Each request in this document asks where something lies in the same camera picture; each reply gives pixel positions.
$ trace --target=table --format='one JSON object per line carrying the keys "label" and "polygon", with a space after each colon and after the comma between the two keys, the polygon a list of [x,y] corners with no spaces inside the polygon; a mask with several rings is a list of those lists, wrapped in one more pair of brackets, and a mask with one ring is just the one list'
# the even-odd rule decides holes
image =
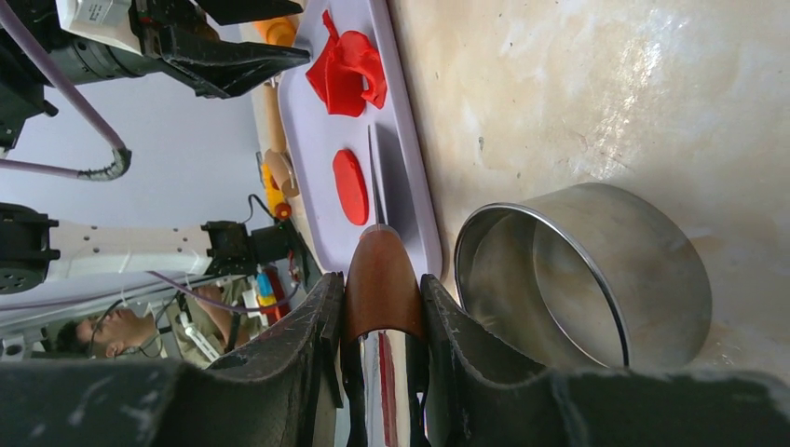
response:
{"label": "table", "polygon": [[449,291],[478,207],[611,183],[702,257],[714,324],[692,366],[790,380],[790,4],[389,4]]}

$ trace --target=purple tray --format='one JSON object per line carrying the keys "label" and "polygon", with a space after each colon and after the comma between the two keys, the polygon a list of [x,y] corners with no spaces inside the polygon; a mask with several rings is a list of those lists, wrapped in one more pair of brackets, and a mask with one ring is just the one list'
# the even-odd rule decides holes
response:
{"label": "purple tray", "polygon": [[294,46],[310,51],[313,61],[329,38],[321,21],[326,9],[340,34],[348,30],[365,33],[378,48],[388,92],[381,110],[367,104],[359,118],[328,115],[326,106],[305,78],[312,63],[282,76],[279,110],[315,242],[315,255],[323,268],[347,273],[357,241],[367,226],[349,222],[340,207],[332,160],[341,149],[352,150],[360,161],[371,205],[368,224],[374,223],[367,143],[370,125],[374,130],[374,156],[379,157],[378,181],[388,223],[401,235],[417,277],[426,273],[439,276],[442,272],[439,234],[387,2],[310,0]]}

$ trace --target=person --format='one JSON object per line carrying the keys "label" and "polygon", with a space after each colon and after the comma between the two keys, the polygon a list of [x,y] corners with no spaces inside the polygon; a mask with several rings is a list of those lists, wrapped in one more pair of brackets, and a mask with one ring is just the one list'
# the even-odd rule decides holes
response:
{"label": "person", "polygon": [[[231,281],[222,288],[215,285],[202,286],[195,289],[195,292],[212,301],[243,305],[241,293],[249,287],[247,281],[242,278]],[[187,298],[186,302],[197,331],[206,337],[219,354],[223,354],[231,338],[232,313],[192,298]],[[211,364],[209,358],[195,345],[186,334],[184,326],[178,322],[177,316],[180,313],[178,305],[169,305],[166,313],[182,358],[200,368],[209,366]],[[67,322],[58,331],[55,349],[59,352],[88,356],[91,335],[93,335],[93,352],[90,355],[95,355],[97,358],[113,359],[136,349],[141,349],[147,357],[153,357],[160,349],[161,341],[157,340],[159,335],[153,314],[148,313],[138,317],[131,309],[113,310],[97,328],[98,318],[99,316],[94,316],[81,321]],[[247,343],[251,334],[259,331],[257,318],[247,319],[246,315],[242,316],[235,346]]]}

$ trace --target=wooden handle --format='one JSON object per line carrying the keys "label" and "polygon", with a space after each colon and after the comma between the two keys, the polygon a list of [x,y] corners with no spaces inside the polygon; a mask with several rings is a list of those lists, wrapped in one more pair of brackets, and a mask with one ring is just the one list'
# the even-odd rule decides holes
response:
{"label": "wooden handle", "polygon": [[377,329],[397,329],[425,340],[422,298],[406,248],[382,225],[360,239],[346,283],[344,342]]}
{"label": "wooden handle", "polygon": [[271,150],[283,154],[287,145],[285,130],[282,129],[282,118],[279,116],[279,103],[277,101],[277,88],[264,85],[264,106],[266,108],[266,126],[269,129],[269,143]]}
{"label": "wooden handle", "polygon": [[299,196],[299,186],[296,184],[293,168],[285,154],[278,154],[269,149],[264,154],[264,163],[269,166],[274,182],[284,196],[288,198]]}

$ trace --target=stainless steel pot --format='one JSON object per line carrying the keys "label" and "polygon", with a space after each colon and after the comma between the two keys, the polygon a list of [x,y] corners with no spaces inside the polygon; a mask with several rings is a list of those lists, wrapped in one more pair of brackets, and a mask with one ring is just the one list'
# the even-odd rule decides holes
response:
{"label": "stainless steel pot", "polygon": [[691,243],[614,186],[482,207],[455,257],[467,312],[546,365],[678,367],[710,327],[711,289]]}

